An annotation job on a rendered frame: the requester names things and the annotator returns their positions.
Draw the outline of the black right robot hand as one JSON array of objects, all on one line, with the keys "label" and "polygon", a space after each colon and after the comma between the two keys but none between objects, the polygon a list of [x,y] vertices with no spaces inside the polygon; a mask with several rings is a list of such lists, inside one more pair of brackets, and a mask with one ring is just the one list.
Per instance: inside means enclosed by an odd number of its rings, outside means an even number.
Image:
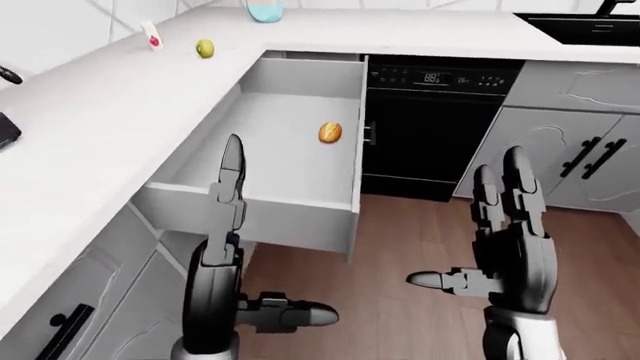
[{"label": "black right robot hand", "polygon": [[507,150],[503,176],[483,164],[473,176],[472,242],[476,266],[449,272],[414,272],[406,281],[456,296],[477,296],[491,305],[547,314],[558,278],[555,245],[543,227],[542,188],[520,146]]}]

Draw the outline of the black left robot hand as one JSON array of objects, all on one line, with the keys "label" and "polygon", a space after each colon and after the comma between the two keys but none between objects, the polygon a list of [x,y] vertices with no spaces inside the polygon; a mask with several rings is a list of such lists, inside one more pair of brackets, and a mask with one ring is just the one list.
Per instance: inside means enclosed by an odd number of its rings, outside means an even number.
[{"label": "black left robot hand", "polygon": [[258,333],[293,333],[301,327],[330,326],[338,312],[319,302],[288,299],[285,293],[263,292],[249,299],[241,292],[244,250],[238,230],[244,224],[242,190],[246,160],[242,140],[230,135],[211,185],[214,223],[191,255],[182,311],[182,336],[189,353],[218,353],[239,338],[236,327],[253,326]]}]

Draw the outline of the grey cabinet drawer front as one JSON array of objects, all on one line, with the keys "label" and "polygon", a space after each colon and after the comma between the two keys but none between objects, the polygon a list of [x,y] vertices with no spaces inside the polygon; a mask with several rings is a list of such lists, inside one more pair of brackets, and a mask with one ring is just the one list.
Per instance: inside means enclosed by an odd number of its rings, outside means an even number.
[{"label": "grey cabinet drawer front", "polygon": [[505,104],[640,114],[640,65],[528,61]]}]

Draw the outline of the open grey drawer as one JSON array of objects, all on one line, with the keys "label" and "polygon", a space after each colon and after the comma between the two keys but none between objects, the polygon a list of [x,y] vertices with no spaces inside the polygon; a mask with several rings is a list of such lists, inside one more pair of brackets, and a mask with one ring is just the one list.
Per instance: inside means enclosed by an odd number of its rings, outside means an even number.
[{"label": "open grey drawer", "polygon": [[[203,233],[210,186],[232,134],[246,156],[242,239],[351,254],[360,210],[367,63],[262,58],[132,199],[157,230]],[[342,136],[321,143],[338,122]]]}]

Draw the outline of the grey cabinet door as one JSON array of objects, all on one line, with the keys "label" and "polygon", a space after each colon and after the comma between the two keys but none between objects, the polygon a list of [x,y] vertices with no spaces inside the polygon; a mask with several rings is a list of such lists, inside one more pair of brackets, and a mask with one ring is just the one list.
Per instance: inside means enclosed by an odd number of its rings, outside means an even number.
[{"label": "grey cabinet door", "polygon": [[[581,179],[605,144],[624,138],[627,143],[588,180]],[[623,116],[597,146],[546,197],[550,206],[605,212],[640,209],[640,116]]]},{"label": "grey cabinet door", "polygon": [[127,257],[136,278],[96,336],[83,360],[169,360],[174,342],[181,336],[180,316],[185,280],[156,242],[143,230],[105,233],[116,236],[109,244]]},{"label": "grey cabinet door", "polygon": [[488,165],[495,176],[503,173],[503,157],[513,146],[520,146],[541,183],[548,206],[567,207],[560,195],[565,163],[574,161],[584,149],[582,143],[605,135],[621,116],[606,113],[533,110],[503,107],[479,146],[467,173],[454,195],[473,196],[473,176],[477,167]]},{"label": "grey cabinet door", "polygon": [[80,359],[156,244],[140,218],[124,206],[0,340],[0,360],[35,360],[58,331],[50,325],[51,317],[69,316],[83,304],[94,311],[61,354],[62,360]]}]

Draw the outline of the black dishwasher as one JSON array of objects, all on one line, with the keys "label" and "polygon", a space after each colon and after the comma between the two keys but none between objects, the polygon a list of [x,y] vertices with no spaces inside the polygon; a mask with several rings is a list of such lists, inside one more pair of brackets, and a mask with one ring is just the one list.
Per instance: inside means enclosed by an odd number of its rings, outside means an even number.
[{"label": "black dishwasher", "polygon": [[362,194],[448,202],[525,62],[370,55]]}]

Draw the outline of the brown bread roll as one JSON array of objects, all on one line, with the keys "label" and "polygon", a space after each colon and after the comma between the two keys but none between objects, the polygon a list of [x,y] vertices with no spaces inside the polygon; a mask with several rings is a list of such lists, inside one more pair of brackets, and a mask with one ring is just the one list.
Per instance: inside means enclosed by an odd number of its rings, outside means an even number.
[{"label": "brown bread roll", "polygon": [[338,122],[326,122],[319,128],[318,140],[321,143],[336,143],[342,136],[342,126]]}]

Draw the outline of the black sink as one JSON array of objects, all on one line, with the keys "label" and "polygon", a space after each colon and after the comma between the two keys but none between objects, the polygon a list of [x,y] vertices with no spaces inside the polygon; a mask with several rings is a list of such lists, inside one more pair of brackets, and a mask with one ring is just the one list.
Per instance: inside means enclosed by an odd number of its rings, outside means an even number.
[{"label": "black sink", "polygon": [[640,47],[640,15],[514,15],[561,44]]}]

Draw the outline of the black flat appliance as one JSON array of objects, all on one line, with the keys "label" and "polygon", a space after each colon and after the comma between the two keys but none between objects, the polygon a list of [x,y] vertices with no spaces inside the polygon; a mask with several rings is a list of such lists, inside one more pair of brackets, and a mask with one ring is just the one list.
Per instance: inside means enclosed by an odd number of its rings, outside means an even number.
[{"label": "black flat appliance", "polygon": [[0,149],[15,143],[22,131],[4,113],[0,112]]}]

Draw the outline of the white carton with red fruit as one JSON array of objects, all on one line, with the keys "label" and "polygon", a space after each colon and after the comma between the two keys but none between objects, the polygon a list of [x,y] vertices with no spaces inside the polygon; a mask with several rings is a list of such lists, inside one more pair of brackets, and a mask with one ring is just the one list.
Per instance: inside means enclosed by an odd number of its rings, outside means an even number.
[{"label": "white carton with red fruit", "polygon": [[152,50],[162,50],[164,45],[155,24],[149,20],[141,23],[147,44]]}]

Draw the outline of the black faucet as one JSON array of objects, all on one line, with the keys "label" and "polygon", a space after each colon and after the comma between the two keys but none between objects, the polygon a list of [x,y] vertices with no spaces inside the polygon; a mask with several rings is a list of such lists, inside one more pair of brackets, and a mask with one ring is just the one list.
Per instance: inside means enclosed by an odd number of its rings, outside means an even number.
[{"label": "black faucet", "polygon": [[595,15],[597,17],[608,17],[617,6],[619,1],[626,2],[626,0],[603,0]]}]

